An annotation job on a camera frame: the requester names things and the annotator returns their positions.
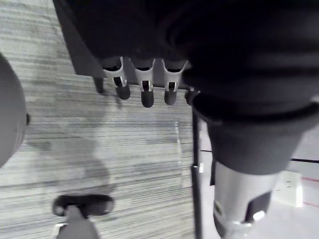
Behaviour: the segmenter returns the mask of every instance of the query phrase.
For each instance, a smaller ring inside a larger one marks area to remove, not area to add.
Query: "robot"
[[[313,101],[319,94],[318,8],[310,0],[147,1],[145,14],[159,42],[192,65],[183,73],[190,86],[186,98],[194,115],[207,122],[214,158],[212,216],[223,239],[245,237],[267,214],[279,173],[303,133],[319,121],[319,104]],[[0,77],[1,114],[8,123],[0,124],[6,132],[1,135],[3,165],[22,142],[26,110],[16,76],[3,59],[1,64],[5,69]],[[150,75],[140,83],[149,107]],[[176,82],[167,82],[166,91],[174,92]],[[8,102],[16,107],[8,107]],[[79,205],[71,204],[67,211],[71,222],[85,219]]]

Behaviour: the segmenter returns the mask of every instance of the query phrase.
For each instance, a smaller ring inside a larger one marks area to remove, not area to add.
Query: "striped carpet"
[[[0,0],[0,51],[21,80],[32,116],[19,152],[0,169],[0,239],[51,238],[54,198],[102,193],[114,211],[92,218],[104,239],[192,239],[191,111],[155,88],[116,97],[77,76],[50,0]]]

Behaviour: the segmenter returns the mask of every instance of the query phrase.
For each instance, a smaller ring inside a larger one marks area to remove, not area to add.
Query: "black object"
[[[267,212],[268,206],[270,203],[271,198],[271,192],[265,193],[258,198],[255,198],[248,204],[246,217],[245,217],[245,223],[252,223],[254,222],[254,214],[260,211],[264,211],[264,213]]]
[[[152,107],[152,105],[154,104],[153,91],[141,91],[141,101],[144,107]]]
[[[176,102],[177,91],[165,91],[164,100],[169,106],[174,105]]]
[[[130,91],[129,85],[126,85],[124,87],[123,86],[117,87],[116,93],[122,100],[127,100],[131,96],[131,91]]]
[[[92,78],[94,81],[96,92],[99,94],[102,94],[104,92],[104,88],[103,88],[104,79],[101,77],[92,77]]]
[[[29,114],[26,114],[26,125],[29,125],[31,122],[31,116]]]
[[[191,102],[193,101],[194,97],[197,94],[198,94],[198,91],[196,90],[190,90],[190,89],[186,90],[185,96],[184,96],[186,99],[186,103],[191,106]]]
[[[201,194],[200,194],[200,179],[199,179],[199,130],[198,117],[195,112],[192,112],[192,132],[193,132],[193,164],[191,169],[192,180],[192,195],[194,207],[194,224],[195,224],[195,238],[202,238],[202,224],[201,224]]]
[[[111,212],[114,206],[114,200],[108,195],[101,194],[79,196],[61,195],[53,202],[53,213],[63,217],[65,216],[65,211],[68,206],[78,207],[83,217],[87,219],[88,216],[101,216]]]

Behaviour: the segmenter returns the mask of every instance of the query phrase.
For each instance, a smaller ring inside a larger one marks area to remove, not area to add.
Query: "black rubber finger tip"
[[[130,87],[128,85],[125,87],[117,87],[116,93],[122,100],[127,100],[131,96]]]
[[[141,92],[142,105],[145,108],[150,108],[154,104],[154,94],[153,91],[143,91]]]
[[[177,91],[165,91],[164,100],[169,106],[174,105],[176,102]]]

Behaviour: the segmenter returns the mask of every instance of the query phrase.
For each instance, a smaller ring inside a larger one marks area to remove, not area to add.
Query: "floor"
[[[21,80],[32,122],[19,152],[0,169],[0,239],[51,238],[54,198],[103,193],[110,215],[93,220],[102,238],[191,239],[191,108],[155,88],[120,100],[74,74],[50,0],[0,0],[0,52]]]

